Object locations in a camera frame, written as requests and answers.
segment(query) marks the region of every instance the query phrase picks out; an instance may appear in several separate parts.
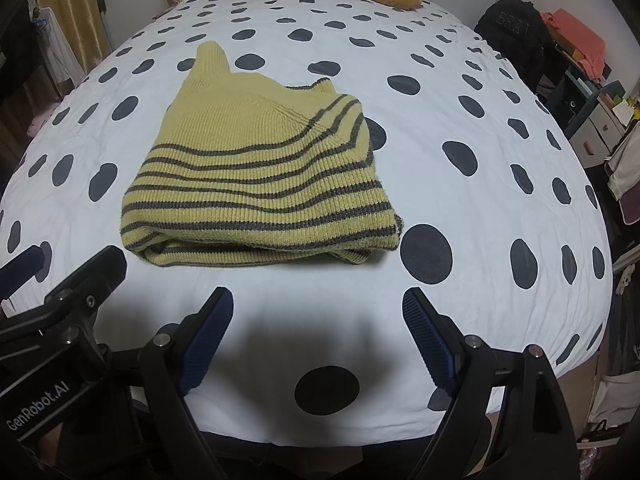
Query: curtain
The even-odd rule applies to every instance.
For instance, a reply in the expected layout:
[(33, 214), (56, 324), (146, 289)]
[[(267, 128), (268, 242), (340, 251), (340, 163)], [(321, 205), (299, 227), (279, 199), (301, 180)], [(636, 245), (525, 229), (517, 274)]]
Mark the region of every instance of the curtain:
[(89, 73), (110, 54), (96, 0), (38, 0), (38, 4), (53, 9), (71, 50), (85, 72)]

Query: white drawer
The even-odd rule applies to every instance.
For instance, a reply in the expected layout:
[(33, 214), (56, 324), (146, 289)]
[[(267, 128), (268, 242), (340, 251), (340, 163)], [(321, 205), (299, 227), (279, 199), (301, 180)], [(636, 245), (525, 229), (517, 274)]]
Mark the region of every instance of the white drawer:
[(580, 126), (573, 137), (569, 139), (569, 144), (574, 149), (583, 168), (598, 166), (604, 162), (604, 158), (610, 155), (609, 149), (598, 136), (596, 127), (587, 119)]
[(610, 150), (613, 150), (620, 142), (623, 135), (623, 132), (619, 130), (619, 127), (616, 124), (616, 119), (611, 117), (604, 109), (604, 106), (599, 102), (589, 118), (596, 127), (602, 140), (604, 140), (604, 143)]

